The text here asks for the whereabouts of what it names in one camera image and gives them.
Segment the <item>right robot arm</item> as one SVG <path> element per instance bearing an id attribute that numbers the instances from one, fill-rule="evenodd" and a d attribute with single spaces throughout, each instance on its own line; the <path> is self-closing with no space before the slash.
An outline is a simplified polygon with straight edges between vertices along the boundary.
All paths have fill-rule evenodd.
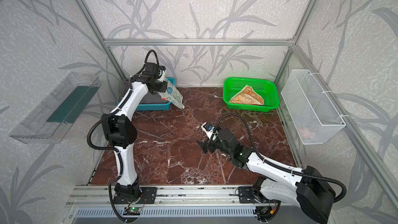
<path id="1" fill-rule="evenodd" d="M 260 174 L 254 185 L 258 202 L 278 200 L 299 207 L 319 224 L 326 224 L 334 203 L 346 194 L 346 187 L 332 178 L 323 177 L 315 168 L 288 166 L 264 157 L 254 148 L 241 144 L 229 129 L 205 123 L 201 127 L 207 136 L 199 142 L 204 153 L 222 152 L 235 167 Z"/>

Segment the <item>grey terry towel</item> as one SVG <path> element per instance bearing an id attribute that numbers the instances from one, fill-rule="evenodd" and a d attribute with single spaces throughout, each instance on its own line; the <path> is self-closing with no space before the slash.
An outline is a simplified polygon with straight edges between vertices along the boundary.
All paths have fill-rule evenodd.
<path id="1" fill-rule="evenodd" d="M 119 101 L 122 100 L 122 98 L 124 97 L 129 88 L 130 86 L 128 79 L 123 80 L 121 83 L 121 91 L 118 98 Z M 163 100 L 158 93 L 151 94 L 150 92 L 148 92 L 140 102 L 140 104 L 166 104 L 166 103 L 167 100 Z"/>

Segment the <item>orange patterned towel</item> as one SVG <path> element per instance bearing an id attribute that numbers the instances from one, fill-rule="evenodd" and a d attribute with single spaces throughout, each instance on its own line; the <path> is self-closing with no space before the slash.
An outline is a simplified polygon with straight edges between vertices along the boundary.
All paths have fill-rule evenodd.
<path id="1" fill-rule="evenodd" d="M 264 99 L 257 94 L 254 89 L 246 85 L 241 91 L 234 95 L 230 100 L 231 104 L 245 104 L 245 105 L 264 105 Z"/>

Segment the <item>blue patterned towel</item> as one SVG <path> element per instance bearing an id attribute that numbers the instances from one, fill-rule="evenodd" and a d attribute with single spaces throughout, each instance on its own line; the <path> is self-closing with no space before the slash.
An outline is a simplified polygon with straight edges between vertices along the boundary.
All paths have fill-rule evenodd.
<path id="1" fill-rule="evenodd" d="M 167 82 L 167 86 L 165 92 L 159 92 L 161 98 L 171 102 L 181 110 L 185 109 L 185 106 L 183 104 L 183 96 L 180 93 L 180 91 L 175 87 L 175 85 L 169 79 L 165 78 L 164 82 Z"/>

